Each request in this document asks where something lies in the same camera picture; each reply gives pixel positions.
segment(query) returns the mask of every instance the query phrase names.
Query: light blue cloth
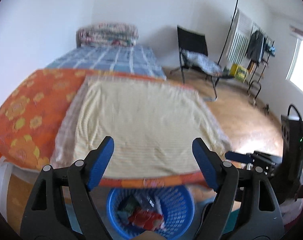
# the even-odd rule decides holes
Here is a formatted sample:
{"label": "light blue cloth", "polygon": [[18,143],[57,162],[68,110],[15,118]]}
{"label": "light blue cloth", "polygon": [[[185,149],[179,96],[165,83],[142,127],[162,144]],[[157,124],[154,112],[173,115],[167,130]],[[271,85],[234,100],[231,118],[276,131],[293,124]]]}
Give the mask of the light blue cloth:
{"label": "light blue cloth", "polygon": [[136,45],[82,46],[58,58],[47,68],[95,69],[162,78],[166,75],[151,48]]}
{"label": "light blue cloth", "polygon": [[187,59],[185,64],[189,66],[198,66],[210,76],[222,76],[221,68],[215,62],[206,57],[206,55],[184,49],[181,53]]}

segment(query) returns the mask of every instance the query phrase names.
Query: beige cloth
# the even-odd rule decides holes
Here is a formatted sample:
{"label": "beige cloth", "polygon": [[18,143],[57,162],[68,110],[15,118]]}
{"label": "beige cloth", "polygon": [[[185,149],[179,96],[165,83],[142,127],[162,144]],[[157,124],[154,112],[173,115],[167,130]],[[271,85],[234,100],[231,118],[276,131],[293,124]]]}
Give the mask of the beige cloth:
{"label": "beige cloth", "polygon": [[104,174],[113,179],[199,171],[191,147],[197,137],[222,158],[230,149],[196,91],[160,82],[89,80],[76,126],[73,161],[84,159],[105,136],[115,142]]}

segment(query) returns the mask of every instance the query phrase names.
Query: red packaging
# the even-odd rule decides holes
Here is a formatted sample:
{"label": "red packaging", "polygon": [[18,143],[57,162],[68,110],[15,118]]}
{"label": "red packaging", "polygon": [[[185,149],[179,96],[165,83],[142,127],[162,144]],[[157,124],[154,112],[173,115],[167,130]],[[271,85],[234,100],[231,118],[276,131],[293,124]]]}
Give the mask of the red packaging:
{"label": "red packaging", "polygon": [[140,228],[155,231],[160,229],[161,224],[164,222],[164,216],[155,212],[137,209],[133,215],[128,218],[128,221]]}

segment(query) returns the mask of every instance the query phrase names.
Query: hanging jacket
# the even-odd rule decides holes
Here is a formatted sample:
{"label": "hanging jacket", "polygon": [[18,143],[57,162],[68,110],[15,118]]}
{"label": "hanging jacket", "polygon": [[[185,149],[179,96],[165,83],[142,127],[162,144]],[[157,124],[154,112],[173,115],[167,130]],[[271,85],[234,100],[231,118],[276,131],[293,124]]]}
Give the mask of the hanging jacket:
{"label": "hanging jacket", "polygon": [[247,58],[251,59],[255,63],[260,63],[265,51],[265,37],[260,31],[255,31],[250,37]]}

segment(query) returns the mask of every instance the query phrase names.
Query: plastic basket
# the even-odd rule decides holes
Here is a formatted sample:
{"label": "plastic basket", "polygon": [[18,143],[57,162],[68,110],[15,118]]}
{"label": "plastic basket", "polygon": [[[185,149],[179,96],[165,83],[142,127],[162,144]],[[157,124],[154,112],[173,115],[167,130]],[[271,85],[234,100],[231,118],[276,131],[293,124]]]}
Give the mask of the plastic basket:
{"label": "plastic basket", "polygon": [[182,236],[189,228],[194,214],[195,204],[189,191],[184,186],[151,188],[151,189],[123,189],[114,188],[107,199],[107,215],[115,230],[125,239],[138,236],[144,229],[136,226],[124,226],[117,215],[119,204],[135,192],[144,191],[160,199],[165,219],[165,229],[156,233],[167,240],[175,240]]}

